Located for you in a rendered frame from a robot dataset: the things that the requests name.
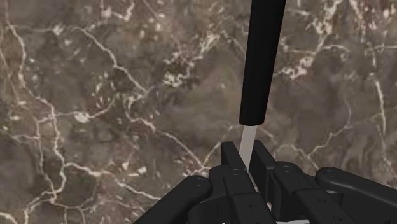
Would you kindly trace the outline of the black handled knife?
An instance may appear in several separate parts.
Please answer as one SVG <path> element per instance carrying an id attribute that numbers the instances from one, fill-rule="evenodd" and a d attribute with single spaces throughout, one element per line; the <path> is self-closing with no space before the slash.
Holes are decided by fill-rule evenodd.
<path id="1" fill-rule="evenodd" d="M 248 169 L 258 126 L 265 121 L 286 0 L 251 0 L 239 123 L 239 153 Z"/>

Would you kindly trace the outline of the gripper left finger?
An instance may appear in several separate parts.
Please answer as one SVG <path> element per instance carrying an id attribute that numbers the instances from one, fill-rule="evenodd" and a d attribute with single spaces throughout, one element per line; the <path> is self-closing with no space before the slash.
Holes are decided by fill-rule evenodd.
<path id="1" fill-rule="evenodd" d="M 232 142 L 207 178 L 186 177 L 134 224 L 275 224 Z"/>

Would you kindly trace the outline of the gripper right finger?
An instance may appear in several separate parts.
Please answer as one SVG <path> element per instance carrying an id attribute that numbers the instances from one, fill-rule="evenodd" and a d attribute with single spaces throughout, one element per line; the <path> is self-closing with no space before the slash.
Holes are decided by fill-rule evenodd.
<path id="1" fill-rule="evenodd" d="M 397 190 L 335 167 L 314 176 L 276 161 L 259 140 L 249 171 L 276 221 L 310 224 L 397 224 Z"/>

